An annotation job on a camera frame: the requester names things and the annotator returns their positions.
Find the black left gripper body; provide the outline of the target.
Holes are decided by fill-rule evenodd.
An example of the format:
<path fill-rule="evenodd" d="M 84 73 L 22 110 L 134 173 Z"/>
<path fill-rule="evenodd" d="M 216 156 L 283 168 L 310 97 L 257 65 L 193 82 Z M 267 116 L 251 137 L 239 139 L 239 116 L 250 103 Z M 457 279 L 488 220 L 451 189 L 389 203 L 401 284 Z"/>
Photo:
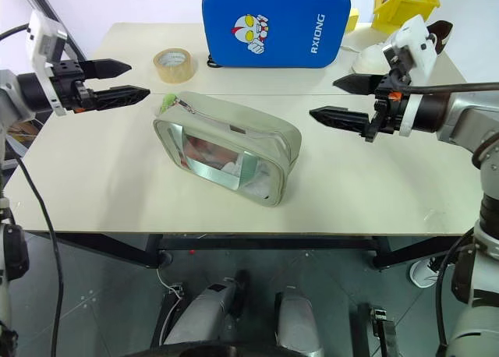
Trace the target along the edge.
<path fill-rule="evenodd" d="M 51 67 L 52 86 L 67 111 L 85 112 L 96 109 L 94 92 L 85 87 L 86 79 L 95 77 L 92 61 L 65 60 Z"/>

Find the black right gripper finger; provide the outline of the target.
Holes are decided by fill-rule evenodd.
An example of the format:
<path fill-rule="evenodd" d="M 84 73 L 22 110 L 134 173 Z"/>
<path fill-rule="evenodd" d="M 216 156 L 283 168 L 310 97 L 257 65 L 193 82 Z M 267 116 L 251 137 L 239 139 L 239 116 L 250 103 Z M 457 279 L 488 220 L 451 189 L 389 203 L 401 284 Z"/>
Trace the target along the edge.
<path fill-rule="evenodd" d="M 353 73 L 335 80 L 333 86 L 350 94 L 384 97 L 385 94 L 378 90 L 383 77 L 383 75 Z"/>
<path fill-rule="evenodd" d="M 322 125 L 358 134 L 364 134 L 370 124 L 367 113 L 349 111 L 347 108 L 324 106 L 309 110 L 309 114 Z"/>

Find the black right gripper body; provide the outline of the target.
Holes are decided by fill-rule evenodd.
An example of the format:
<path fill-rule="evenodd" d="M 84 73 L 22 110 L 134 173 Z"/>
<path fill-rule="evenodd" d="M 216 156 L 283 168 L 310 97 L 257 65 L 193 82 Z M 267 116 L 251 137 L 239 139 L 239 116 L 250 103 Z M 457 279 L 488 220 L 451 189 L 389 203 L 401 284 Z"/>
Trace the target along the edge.
<path fill-rule="evenodd" d="M 409 71 L 414 66 L 408 47 L 388 50 L 390 71 L 385 75 L 370 75 L 369 94 L 375 96 L 375 114 L 366 127 L 364 138 L 372 143 L 378 133 L 393 134 L 399 131 L 402 116 L 409 102 L 409 94 L 404 92 L 411 82 Z"/>

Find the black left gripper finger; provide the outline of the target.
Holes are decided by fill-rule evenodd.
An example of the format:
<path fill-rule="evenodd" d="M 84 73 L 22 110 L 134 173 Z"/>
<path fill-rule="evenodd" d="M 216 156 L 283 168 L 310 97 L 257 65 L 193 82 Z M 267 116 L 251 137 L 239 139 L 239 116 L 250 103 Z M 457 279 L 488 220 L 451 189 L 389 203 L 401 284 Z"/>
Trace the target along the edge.
<path fill-rule="evenodd" d="M 131 65 L 111 58 L 83 62 L 84 80 L 111 79 L 132 69 Z"/>
<path fill-rule="evenodd" d="M 112 87 L 94 93 L 94 109 L 103 111 L 134 105 L 149 95 L 150 90 L 142 87 Z"/>

